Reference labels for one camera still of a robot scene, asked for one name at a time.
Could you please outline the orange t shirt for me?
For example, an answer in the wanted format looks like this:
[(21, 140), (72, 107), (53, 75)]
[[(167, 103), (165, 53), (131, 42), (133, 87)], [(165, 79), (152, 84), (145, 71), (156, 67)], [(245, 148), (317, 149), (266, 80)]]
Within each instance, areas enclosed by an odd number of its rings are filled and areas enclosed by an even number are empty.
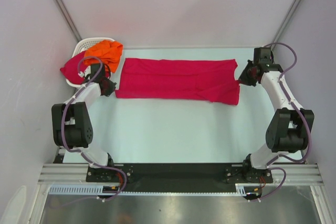
[(94, 46), (90, 47), (85, 52), (83, 63), (89, 66), (99, 61), (99, 58), (105, 65), (107, 65), (112, 73), (115, 73), (122, 56), (123, 44), (117, 41), (103, 40)]

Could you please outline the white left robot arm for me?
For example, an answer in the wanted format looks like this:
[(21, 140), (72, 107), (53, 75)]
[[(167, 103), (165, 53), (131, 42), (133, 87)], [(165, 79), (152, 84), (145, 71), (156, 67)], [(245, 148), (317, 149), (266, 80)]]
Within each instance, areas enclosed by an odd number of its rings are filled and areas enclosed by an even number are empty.
[(90, 167), (98, 168), (98, 176), (105, 182), (115, 178), (116, 169), (110, 154), (93, 144), (93, 127), (89, 108), (101, 96), (114, 93), (116, 83), (108, 78), (87, 81), (64, 103), (51, 108), (53, 139), (67, 153), (80, 156)]

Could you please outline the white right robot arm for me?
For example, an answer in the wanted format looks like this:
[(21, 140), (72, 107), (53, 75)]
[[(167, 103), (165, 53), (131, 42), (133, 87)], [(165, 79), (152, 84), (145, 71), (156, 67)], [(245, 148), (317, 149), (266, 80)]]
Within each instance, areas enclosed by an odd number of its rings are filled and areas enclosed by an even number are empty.
[(254, 183), (279, 158), (304, 163), (310, 153), (314, 113), (293, 96), (281, 66), (248, 60), (239, 82), (247, 86), (261, 84), (275, 111), (266, 130), (266, 143), (243, 161), (243, 179)]

